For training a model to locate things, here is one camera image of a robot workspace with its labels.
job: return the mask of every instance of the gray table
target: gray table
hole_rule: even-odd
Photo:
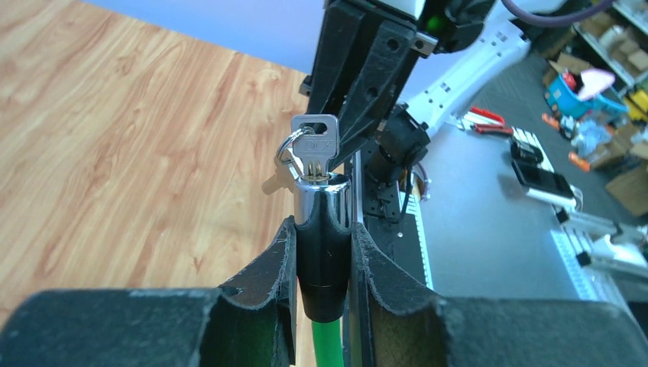
[[[524,196],[506,139],[446,125],[423,166],[421,204],[434,291],[456,297],[578,299],[556,245],[549,204]]]

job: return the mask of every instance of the silver key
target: silver key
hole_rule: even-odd
[[[291,148],[286,149],[281,158],[288,162],[282,163],[280,158],[275,157],[274,175],[261,185],[261,189],[266,195],[271,195],[282,188],[286,188],[292,193],[295,188],[295,181],[303,174],[302,162],[293,155]]]
[[[334,115],[298,115],[290,122],[293,131],[303,126],[324,124],[322,134],[308,134],[293,143],[293,153],[302,160],[304,174],[309,177],[324,177],[328,173],[329,161],[340,149],[338,119]]]

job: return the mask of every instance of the gray floor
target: gray floor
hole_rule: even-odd
[[[535,133],[556,172],[583,191],[585,213],[635,226],[648,223],[648,218],[634,217],[606,191],[610,174],[584,173],[569,162],[571,145],[542,120],[542,114],[550,112],[541,81],[545,71],[546,61],[530,55],[486,85],[475,105],[501,115],[508,125]]]

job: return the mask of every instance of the chrome cylinder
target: chrome cylinder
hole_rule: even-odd
[[[348,177],[296,182],[297,276],[304,311],[319,323],[342,316],[351,267],[352,186]]]

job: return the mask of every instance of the wooden table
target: wooden table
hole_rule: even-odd
[[[303,74],[71,0],[0,14],[0,323],[51,287],[213,287],[268,246]]]

